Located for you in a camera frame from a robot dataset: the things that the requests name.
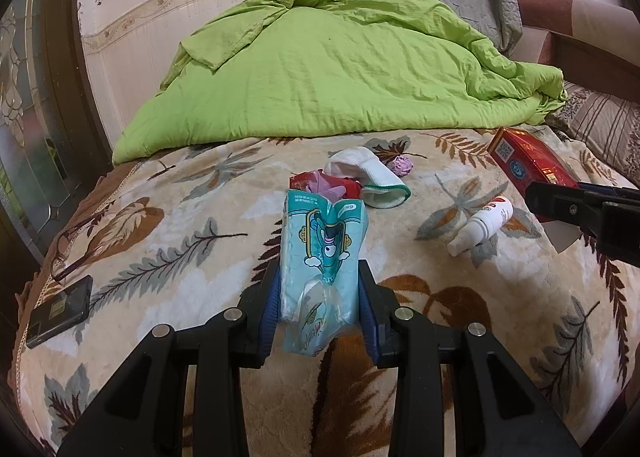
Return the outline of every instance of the black power bank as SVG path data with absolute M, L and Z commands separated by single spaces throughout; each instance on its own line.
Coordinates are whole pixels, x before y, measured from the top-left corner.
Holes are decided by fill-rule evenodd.
M 94 279 L 86 275 L 37 306 L 29 318 L 27 347 L 33 349 L 86 320 L 93 284 Z

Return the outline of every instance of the qr code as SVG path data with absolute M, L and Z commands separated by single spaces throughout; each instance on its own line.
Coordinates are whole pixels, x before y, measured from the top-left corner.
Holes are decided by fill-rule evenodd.
M 513 147 L 511 147 L 506 140 L 501 140 L 498 144 L 498 148 L 495 149 L 495 153 L 498 154 L 498 157 L 503 163 L 506 163 L 511 157 L 511 154 L 513 154 Z

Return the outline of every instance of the teal tissue package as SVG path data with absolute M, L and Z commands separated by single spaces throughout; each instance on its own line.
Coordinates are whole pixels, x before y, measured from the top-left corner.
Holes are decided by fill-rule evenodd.
M 280 252 L 285 350 L 316 355 L 358 322 L 358 253 L 368 223 L 360 199 L 331 204 L 315 193 L 288 191 Z

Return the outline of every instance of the blue round sticker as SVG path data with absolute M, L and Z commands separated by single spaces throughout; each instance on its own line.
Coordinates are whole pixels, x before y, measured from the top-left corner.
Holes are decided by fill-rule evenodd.
M 509 163 L 509 169 L 516 179 L 524 178 L 525 170 L 520 161 L 511 161 L 511 163 Z

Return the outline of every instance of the spray bottle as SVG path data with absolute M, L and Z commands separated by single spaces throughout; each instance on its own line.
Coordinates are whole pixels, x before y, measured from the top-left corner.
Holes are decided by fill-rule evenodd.
M 471 249 L 494 235 L 513 215 L 513 205 L 502 195 L 494 197 L 476 212 L 449 244 L 452 257 Z

